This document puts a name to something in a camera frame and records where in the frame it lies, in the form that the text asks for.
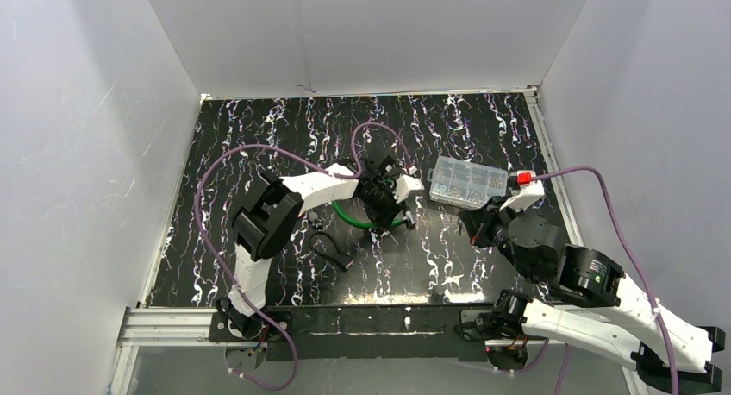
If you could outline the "green cable lock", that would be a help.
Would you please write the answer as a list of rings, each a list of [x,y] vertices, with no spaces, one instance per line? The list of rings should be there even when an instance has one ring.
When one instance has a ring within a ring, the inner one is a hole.
[[[391,223],[386,224],[384,226],[377,225],[376,223],[367,223],[364,221],[360,221],[352,216],[349,216],[336,201],[332,202],[332,207],[334,209],[335,214],[344,223],[347,223],[348,225],[358,228],[358,229],[391,229],[391,228],[399,227],[406,223],[406,221],[404,219],[395,219]]]

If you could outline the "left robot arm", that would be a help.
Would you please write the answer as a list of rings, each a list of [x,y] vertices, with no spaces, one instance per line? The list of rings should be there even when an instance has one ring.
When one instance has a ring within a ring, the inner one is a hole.
[[[298,176],[259,172],[229,218],[234,279],[243,291],[231,290],[216,301],[224,327],[246,341],[259,336],[264,321],[258,312],[266,305],[271,260],[309,211],[331,204],[342,221],[359,229],[413,229],[416,218],[408,200],[423,189],[415,167],[401,168],[391,156],[378,164],[341,160]]]

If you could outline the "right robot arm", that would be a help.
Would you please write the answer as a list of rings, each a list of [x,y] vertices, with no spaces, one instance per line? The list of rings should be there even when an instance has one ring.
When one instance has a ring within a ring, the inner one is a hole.
[[[723,373],[712,358],[725,348],[722,329],[686,322],[607,255],[569,243],[559,227],[498,198],[462,210],[459,219],[474,247],[494,249],[550,297],[504,290],[491,308],[461,322],[465,339],[546,337],[613,360],[662,392],[721,390]]]

